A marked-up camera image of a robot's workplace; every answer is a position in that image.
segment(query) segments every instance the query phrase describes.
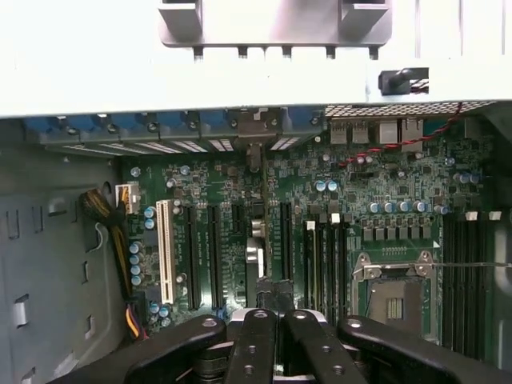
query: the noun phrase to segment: metal mesh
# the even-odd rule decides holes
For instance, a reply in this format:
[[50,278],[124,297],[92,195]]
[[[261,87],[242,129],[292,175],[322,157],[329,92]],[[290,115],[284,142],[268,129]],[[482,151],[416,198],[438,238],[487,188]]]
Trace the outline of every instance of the metal mesh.
[[[493,102],[464,102],[461,112],[488,106]],[[425,102],[415,104],[386,104],[380,106],[328,106],[326,116],[332,118],[371,118],[450,115],[455,112],[457,102]]]

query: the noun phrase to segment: red wire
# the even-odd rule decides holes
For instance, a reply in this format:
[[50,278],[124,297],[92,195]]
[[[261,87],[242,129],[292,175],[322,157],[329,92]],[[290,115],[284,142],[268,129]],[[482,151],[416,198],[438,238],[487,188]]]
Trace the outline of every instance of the red wire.
[[409,144],[415,144],[416,142],[425,142],[427,140],[431,140],[432,138],[438,136],[439,134],[442,134],[443,132],[447,131],[449,128],[452,127],[452,125],[459,120],[460,113],[462,109],[462,103],[460,102],[457,104],[457,109],[455,110],[455,113],[448,118],[445,124],[437,128],[432,134],[425,135],[421,138],[414,138],[412,140],[405,140],[404,142],[398,142],[396,144],[386,144],[384,146],[380,146],[378,148],[369,148],[366,150],[366,152],[361,152],[360,154],[356,154],[352,158],[348,158],[344,162],[340,162],[338,165],[340,168],[344,168],[348,166],[350,163],[354,162],[357,158],[364,158],[368,154],[376,154],[379,152],[383,152],[384,150],[394,150],[397,148],[400,148],[401,146],[408,146]]

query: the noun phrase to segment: electrolytic capacitor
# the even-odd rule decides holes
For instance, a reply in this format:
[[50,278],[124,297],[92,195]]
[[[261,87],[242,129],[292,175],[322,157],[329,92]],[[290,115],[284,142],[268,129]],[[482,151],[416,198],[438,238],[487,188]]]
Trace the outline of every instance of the electrolytic capacitor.
[[336,190],[338,189],[338,184],[331,180],[330,182],[327,183],[327,189],[330,191],[330,192],[336,192]]
[[409,212],[409,203],[408,202],[399,202],[398,210],[400,212]]
[[387,214],[392,214],[394,212],[394,204],[392,202],[385,202],[382,204],[382,210]]
[[318,191],[318,192],[323,192],[324,190],[326,190],[326,182],[323,182],[323,181],[317,181],[315,184],[314,184],[314,188]]
[[370,204],[368,204],[368,212],[370,212],[371,214],[377,214],[378,213],[378,204],[376,202],[371,202]]
[[130,256],[130,264],[132,266],[136,266],[137,264],[139,264],[141,261],[140,257],[137,255],[137,254],[132,254]]
[[140,286],[141,282],[142,282],[142,279],[140,276],[132,276],[131,277],[132,286]]
[[435,206],[434,212],[436,214],[447,214],[449,212],[449,210],[448,210],[447,206]]
[[141,242],[132,242],[130,244],[129,251],[131,254],[138,254],[139,252],[144,251],[144,247],[142,246]]
[[413,210],[423,213],[426,211],[426,204],[424,202],[414,202]]
[[160,305],[157,304],[156,302],[152,302],[150,304],[150,312],[152,314],[158,314],[159,311],[160,311]]
[[133,275],[141,274],[141,267],[140,266],[132,266],[130,268],[130,273],[133,274]]
[[148,206],[144,210],[144,217],[145,218],[152,218],[157,213],[157,209],[154,206]]
[[152,218],[148,218],[144,221],[144,228],[147,230],[153,230],[154,229],[154,220]]

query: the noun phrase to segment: wire bundle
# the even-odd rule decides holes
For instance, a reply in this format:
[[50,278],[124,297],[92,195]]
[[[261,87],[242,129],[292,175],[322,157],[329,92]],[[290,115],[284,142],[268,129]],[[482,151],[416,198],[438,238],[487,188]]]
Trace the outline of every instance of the wire bundle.
[[379,152],[383,152],[384,150],[394,150],[397,148],[400,148],[402,146],[408,146],[409,144],[415,144],[416,142],[426,142],[428,140],[431,140],[432,138],[435,138],[439,134],[442,134],[446,130],[452,127],[452,125],[460,118],[460,113],[462,109],[462,103],[460,102],[457,104],[457,108],[455,109],[455,113],[448,118],[445,124],[437,128],[432,134],[427,134],[425,136],[422,136],[420,138],[414,138],[412,140],[405,140],[404,142],[399,142],[397,144],[386,144],[384,146],[380,146],[377,148],[369,148],[366,152],[361,152],[360,154],[356,154],[352,158],[348,158],[344,162],[340,162],[338,165],[340,168],[345,168],[350,163],[354,162],[357,158],[364,158],[368,154],[376,154]]
[[[128,194],[128,189],[122,190],[121,195]],[[89,218],[103,224],[109,231],[119,280],[121,281],[122,296],[127,300],[131,294],[130,270],[128,267],[128,234],[126,230],[126,207],[124,201],[127,196],[119,196],[117,208],[113,208],[100,189],[88,190],[79,197],[80,206]]]

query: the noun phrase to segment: black pcie slot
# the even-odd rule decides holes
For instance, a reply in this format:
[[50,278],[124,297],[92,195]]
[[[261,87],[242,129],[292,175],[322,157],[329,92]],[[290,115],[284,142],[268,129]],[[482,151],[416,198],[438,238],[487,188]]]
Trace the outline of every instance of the black pcie slot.
[[208,238],[210,253],[211,305],[218,310],[224,306],[222,287],[221,211],[218,206],[208,206]]
[[294,278],[292,256],[291,203],[282,202],[281,211],[281,264],[283,280]]
[[313,309],[313,256],[314,256],[314,231],[307,229],[307,222],[303,223],[302,239],[304,241],[304,308]]
[[199,285],[198,228],[195,207],[186,206],[183,210],[185,219],[185,249],[188,257],[187,290],[189,310],[198,310],[201,306],[201,287]]

